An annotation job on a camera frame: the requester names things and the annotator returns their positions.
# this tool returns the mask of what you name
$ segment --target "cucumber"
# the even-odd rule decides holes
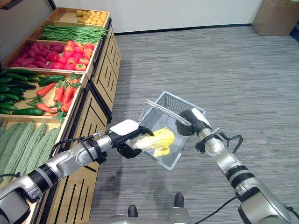
[[[14,95],[17,95],[17,96],[23,96],[24,95],[24,93],[20,92],[20,91],[9,91],[8,94],[14,94]]]
[[[1,103],[1,104],[0,104],[0,108],[1,108],[1,109],[5,109],[5,110],[10,110],[10,111],[18,110],[17,107],[12,106],[12,105],[9,105],[9,104],[4,104],[4,103]]]
[[[12,114],[42,116],[44,112],[38,108],[25,108],[25,109],[13,111]]]
[[[51,76],[45,79],[42,79],[41,81],[38,82],[40,86],[46,86],[49,85],[50,83],[57,83],[59,80],[65,80],[64,76]]]
[[[7,99],[13,99],[13,100],[16,100],[16,101],[20,100],[18,96],[13,95],[13,94],[7,94],[7,93],[5,93],[5,94],[1,94],[1,95],[5,96]]]
[[[8,87],[5,87],[5,86],[0,86],[0,92],[9,92],[10,89]]]
[[[10,88],[12,91],[18,91],[18,92],[26,92],[26,89],[23,88]]]
[[[3,94],[0,94],[0,102],[4,102],[5,100],[7,100],[7,97]]]
[[[7,70],[2,71],[1,74],[5,75],[8,72],[19,74],[19,75],[35,75],[36,74],[36,71],[29,71],[26,69],[7,69]]]
[[[2,114],[10,114],[8,110],[0,108],[0,113]]]
[[[26,77],[20,76],[20,75],[14,74],[14,73],[6,73],[5,76],[6,77],[11,77],[14,80],[28,81],[28,79]]]
[[[5,83],[10,83],[13,81],[13,78],[11,77],[3,77],[3,78],[0,78],[0,83],[2,84],[5,84]]]

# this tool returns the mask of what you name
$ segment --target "potato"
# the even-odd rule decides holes
[[[76,10],[76,16],[81,17],[82,16],[82,10]]]
[[[78,18],[78,23],[84,23],[85,22],[85,19],[83,18]]]

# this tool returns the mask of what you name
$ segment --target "black cable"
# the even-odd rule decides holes
[[[286,208],[288,211],[290,211],[291,213],[293,213],[293,214],[297,217],[297,219],[299,220],[299,214],[298,214],[297,212],[294,211],[294,208],[292,208],[292,207],[288,207],[288,206],[285,206],[285,208]]]
[[[11,176],[11,177],[19,178],[20,177],[20,172],[18,172],[16,174],[2,174],[2,175],[0,175],[0,177],[5,177],[5,176]]]
[[[206,219],[208,219],[209,217],[215,215],[218,211],[220,211],[221,209],[224,208],[224,206],[226,206],[228,203],[230,203],[231,201],[235,200],[237,197],[233,197],[231,199],[229,199],[227,202],[225,202],[219,209],[217,209],[215,212],[213,212],[212,214],[208,215],[207,217],[203,218],[202,220],[199,220],[198,222],[194,223],[194,224],[199,224],[202,223],[203,221],[205,221]]]

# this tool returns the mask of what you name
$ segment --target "white plastic basket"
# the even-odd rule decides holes
[[[149,105],[151,108],[143,115],[146,105]],[[180,117],[179,114],[192,108],[197,108],[203,115],[206,113],[204,109],[166,91],[159,96],[155,103],[147,100],[143,104],[139,125],[151,131],[167,127],[175,135],[174,142],[169,146],[170,152],[168,155],[154,157],[154,150],[144,152],[167,170],[173,170],[183,150],[186,148],[186,142],[190,138],[190,136],[182,136],[177,132],[175,122],[179,120],[182,124],[190,126],[191,124]]]

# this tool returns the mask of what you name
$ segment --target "gray carpet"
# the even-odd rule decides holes
[[[213,127],[241,134],[237,156],[282,202],[299,211],[299,44],[289,36],[258,36],[251,27],[117,36],[121,55],[112,125],[137,120],[145,99],[169,91],[207,111]],[[145,155],[108,152],[90,219],[127,213],[165,218],[176,192],[199,220],[234,196],[193,136],[173,171]],[[205,223],[241,223],[233,201]]]

